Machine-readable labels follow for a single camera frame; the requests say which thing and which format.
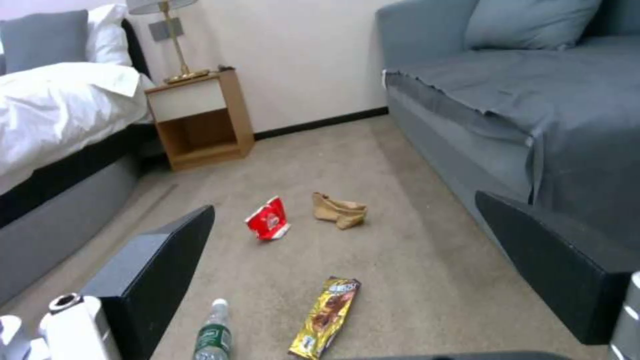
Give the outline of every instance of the wall outlet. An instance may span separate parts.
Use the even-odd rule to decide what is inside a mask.
[[[173,26],[175,36],[179,37],[184,34],[179,17],[172,17],[171,24]],[[166,21],[164,20],[149,24],[149,31],[151,31],[151,36],[154,38],[155,42],[171,38],[169,35],[169,27],[166,25]]]

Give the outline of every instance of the white wall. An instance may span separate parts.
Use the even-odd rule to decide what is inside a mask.
[[[0,0],[0,18],[124,0]],[[200,0],[177,10],[192,69],[238,70],[254,131],[385,105],[374,13],[397,0]],[[179,71],[170,41],[155,43],[131,17],[156,82]]]

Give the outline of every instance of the beige carpet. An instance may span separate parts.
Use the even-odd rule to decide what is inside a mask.
[[[366,224],[340,231],[314,220],[313,191],[368,204]],[[292,228],[258,243],[243,220],[274,195]],[[189,359],[216,297],[231,305],[234,359],[286,359],[330,275],[363,286],[326,359],[518,349],[604,358],[603,347],[574,340],[389,117],[264,140],[241,161],[149,174],[94,241],[2,310],[43,309],[129,235],[202,204],[216,207],[214,229],[153,359]]]

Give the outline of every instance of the green label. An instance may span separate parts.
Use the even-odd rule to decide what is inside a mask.
[[[213,323],[206,325],[198,333],[198,339],[196,340],[196,350],[200,351],[205,347],[218,347],[224,350],[229,356],[229,350],[231,348],[231,332],[224,325]]]

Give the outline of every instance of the water bottle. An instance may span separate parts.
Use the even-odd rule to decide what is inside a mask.
[[[211,304],[211,313],[204,323],[198,339],[193,360],[228,360],[231,350],[231,332],[228,328],[229,304],[217,299]]]

